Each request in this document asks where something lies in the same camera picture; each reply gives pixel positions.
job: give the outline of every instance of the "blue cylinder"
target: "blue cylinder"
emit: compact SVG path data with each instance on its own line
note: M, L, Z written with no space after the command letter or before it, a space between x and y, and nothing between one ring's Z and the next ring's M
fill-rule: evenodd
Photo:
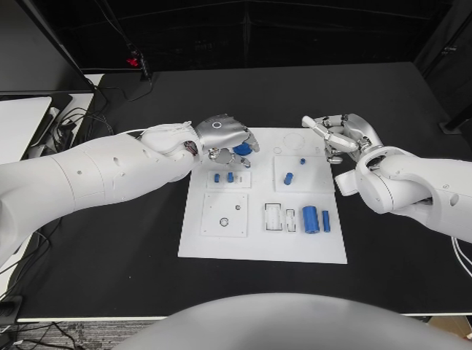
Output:
M315 206L305 206L302 208L302 217L303 217L303 227L306 229L306 233L318 233L319 223L318 223L318 214L316 214Z
M331 232L331 219L328 218L328 211L322 211L322 216L324 216L324 231Z
M293 174L292 173L286 173L285 184L292 184L292 178L293 178Z
M233 150L237 155L249 155L253 152L250 145L246 142L233 147Z

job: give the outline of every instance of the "white desk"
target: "white desk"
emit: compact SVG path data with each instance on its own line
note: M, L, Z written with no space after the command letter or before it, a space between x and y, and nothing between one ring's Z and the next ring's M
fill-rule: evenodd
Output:
M94 82L94 85L97 85L101 81L103 74L88 74L85 77ZM93 97L93 93L72 94L72 101L64 109L62 113L59 114L58 118L62 118L65 116L65 113L77 107L87 109L91 104ZM13 104L7 104L7 102L19 101L23 101L25 103L22 102L19 104L15 104L16 107L13 106ZM26 108L28 113L25 114L12 113L12 111L25 111L25 109L20 109L20 106L23 107L28 104L30 104L28 102L28 99L0 102L0 143L3 143L3 145L0 146L0 164L17 162L22 159L22 156L30 143L30 139L33 137L33 133L36 132L36 128L39 126L42 117L45 116L49 101L46 102L48 103L45 104L43 109L41 107L42 103L39 103L39 106L38 103L35 103L33 106L30 106L32 108ZM81 122L82 120L80 120L77 123L78 125L72 131L74 133L78 131ZM20 260L25 253L25 249L29 244L29 239L30 237L22 244L17 253L6 261L6 264L3 265L0 271L4 270ZM7 284L10 281L13 270L15 268L9 269L7 272L4 272L4 274L0 275L0 295L7 290Z

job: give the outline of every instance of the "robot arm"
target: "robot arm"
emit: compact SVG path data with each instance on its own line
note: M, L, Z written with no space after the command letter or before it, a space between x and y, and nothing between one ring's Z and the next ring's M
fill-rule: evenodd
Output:
M472 163L423 159L383 147L368 122L355 114L316 120L303 117L303 124L325 139L331 163L340 163L344 152L357 162L355 169L335 177L342 195L360 193L378 214L412 217L432 230L472 243ZM340 147L335 133L347 138L341 146L348 144L350 150Z
M211 118L210 125L159 125L137 139L127 134L103 137L48 157L0 165L0 267L48 222L77 210L129 201L182 179L202 153L217 163L250 166L244 158L211 156L214 149L227 154L244 141L257 151L246 126L225 115Z

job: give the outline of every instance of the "robotic hand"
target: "robotic hand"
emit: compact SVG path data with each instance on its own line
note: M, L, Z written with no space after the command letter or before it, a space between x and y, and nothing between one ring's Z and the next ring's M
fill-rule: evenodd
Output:
M384 147L368 122L355 114L303 117L325 140L332 164L348 153L355 169L335 177L342 195L360 193L378 213L412 217L432 230L472 243L472 163L423 159Z
M0 165L0 267L30 233L77 210L129 201L168 182L182 179L202 161L250 161L228 147L257 140L227 115L197 128L191 123L159 125L134 138L126 133L103 137L68 151Z

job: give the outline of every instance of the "black tabletop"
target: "black tabletop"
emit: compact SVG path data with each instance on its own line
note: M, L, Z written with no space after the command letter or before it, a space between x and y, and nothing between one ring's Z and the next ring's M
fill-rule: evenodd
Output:
M147 89L139 78L108 74L101 85L139 96ZM410 63L160 72L153 84L134 102L106 90L116 132L186 120L195 125L223 113L249 127L299 128L303 115L355 113L387 145L425 158L472 160L462 137L439 131L448 116ZM106 133L95 123L94 137ZM352 168L345 159L334 175ZM329 295L406 314L472 312L472 281L449 237L406 217L376 214L358 195L337 195L347 265L179 258L188 182L189 176L130 202L64 218L19 289L20 318L168 316L263 292ZM472 259L472 245L462 248Z

